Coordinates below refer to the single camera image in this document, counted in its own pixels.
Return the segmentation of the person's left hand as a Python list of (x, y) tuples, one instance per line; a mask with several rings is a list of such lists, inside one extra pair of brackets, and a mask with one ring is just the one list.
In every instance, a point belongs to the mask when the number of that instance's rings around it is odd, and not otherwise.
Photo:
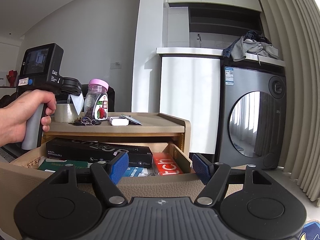
[(1, 146), (22, 142), (27, 120), (42, 103), (47, 105), (46, 114), (41, 119), (42, 129), (44, 132), (48, 132), (52, 121), (50, 116), (56, 110), (56, 99), (52, 92), (38, 89), (29, 90), (1, 109)]

